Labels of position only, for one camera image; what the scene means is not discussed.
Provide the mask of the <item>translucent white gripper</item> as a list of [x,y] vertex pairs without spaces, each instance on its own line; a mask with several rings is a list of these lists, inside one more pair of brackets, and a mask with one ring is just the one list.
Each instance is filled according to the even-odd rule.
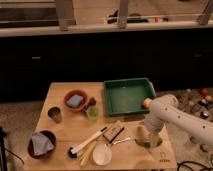
[[136,139],[157,139],[161,138],[158,133],[150,133],[144,126],[140,125],[137,127]]

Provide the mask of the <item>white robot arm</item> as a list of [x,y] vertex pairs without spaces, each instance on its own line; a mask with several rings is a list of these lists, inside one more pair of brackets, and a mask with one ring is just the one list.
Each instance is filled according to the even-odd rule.
[[178,100],[172,94],[155,99],[146,98],[143,106],[150,113],[144,119],[148,132],[146,138],[137,138],[135,142],[145,148],[155,148],[162,143],[159,132],[165,122],[171,122],[195,137],[199,142],[213,148],[213,123],[192,116],[178,109]]

